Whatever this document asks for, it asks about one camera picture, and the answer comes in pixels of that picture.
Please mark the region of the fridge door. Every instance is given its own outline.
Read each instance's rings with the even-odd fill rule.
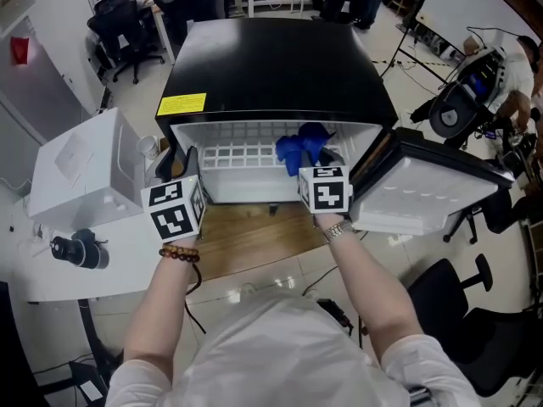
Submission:
[[[469,153],[424,140],[419,131],[383,131],[351,171],[358,230],[426,235],[499,187],[511,173]]]

